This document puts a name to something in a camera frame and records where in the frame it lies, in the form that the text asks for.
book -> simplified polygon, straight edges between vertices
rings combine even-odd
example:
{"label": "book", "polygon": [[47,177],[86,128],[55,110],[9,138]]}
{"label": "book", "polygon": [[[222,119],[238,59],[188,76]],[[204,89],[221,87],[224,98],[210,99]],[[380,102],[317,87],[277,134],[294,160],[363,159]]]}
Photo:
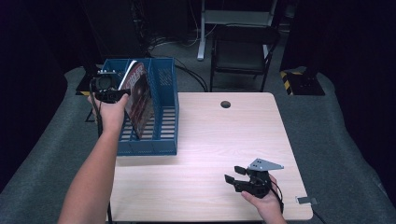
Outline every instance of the book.
{"label": "book", "polygon": [[146,124],[154,116],[148,72],[143,63],[131,61],[120,83],[119,90],[131,90],[125,111],[137,138],[141,139]]}

gray fabric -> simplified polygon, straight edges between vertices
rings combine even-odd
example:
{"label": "gray fabric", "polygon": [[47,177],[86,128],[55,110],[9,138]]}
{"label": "gray fabric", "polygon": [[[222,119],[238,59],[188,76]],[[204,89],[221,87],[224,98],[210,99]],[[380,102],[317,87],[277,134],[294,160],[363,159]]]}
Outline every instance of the gray fabric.
{"label": "gray fabric", "polygon": [[[325,96],[286,94],[278,72],[286,38],[282,36],[275,51],[264,91],[276,98],[308,196],[319,201],[313,208],[327,223],[396,223],[395,209],[375,171],[345,129],[330,80],[318,75]],[[198,43],[192,47],[162,45],[152,54],[176,57],[208,84],[209,42],[203,62],[196,60]],[[82,68],[65,74],[68,90],[64,101],[0,195],[0,223],[56,222],[69,184],[97,139],[95,124],[84,122],[90,105],[86,97],[75,95],[83,75]],[[243,80],[258,86],[261,83],[260,79]],[[177,85],[179,91],[202,91],[192,77],[180,70]],[[313,217],[301,223],[321,222]]]}

metal chair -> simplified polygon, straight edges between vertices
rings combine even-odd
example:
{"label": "metal chair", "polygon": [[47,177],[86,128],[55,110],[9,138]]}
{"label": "metal chair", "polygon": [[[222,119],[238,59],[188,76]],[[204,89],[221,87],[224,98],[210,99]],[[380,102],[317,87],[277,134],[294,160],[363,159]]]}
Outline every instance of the metal chair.
{"label": "metal chair", "polygon": [[218,26],[213,34],[209,91],[215,88],[216,73],[263,76],[265,79],[273,51],[280,38],[278,30],[271,26],[225,24]]}

blue plastic crate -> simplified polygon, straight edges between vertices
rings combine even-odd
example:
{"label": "blue plastic crate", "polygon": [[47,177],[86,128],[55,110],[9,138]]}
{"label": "blue plastic crate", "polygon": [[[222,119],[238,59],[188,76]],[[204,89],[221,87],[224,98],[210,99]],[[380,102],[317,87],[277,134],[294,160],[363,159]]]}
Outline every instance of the blue plastic crate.
{"label": "blue plastic crate", "polygon": [[143,63],[148,70],[154,118],[146,125],[143,137],[136,139],[128,116],[125,116],[118,156],[176,155],[178,98],[174,59],[107,59],[102,70],[125,74],[133,60]]}

wooden table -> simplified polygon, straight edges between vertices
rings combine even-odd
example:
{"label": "wooden table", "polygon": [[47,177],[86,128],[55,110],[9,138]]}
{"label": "wooden table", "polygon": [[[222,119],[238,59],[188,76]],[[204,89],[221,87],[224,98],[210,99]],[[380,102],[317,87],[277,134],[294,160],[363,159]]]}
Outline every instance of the wooden table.
{"label": "wooden table", "polygon": [[[310,204],[271,93],[180,92],[176,156],[118,157],[111,196],[115,221],[262,220],[224,175],[255,159],[284,166],[270,171],[283,192],[286,220],[310,219]],[[222,101],[231,107],[220,106]]]}

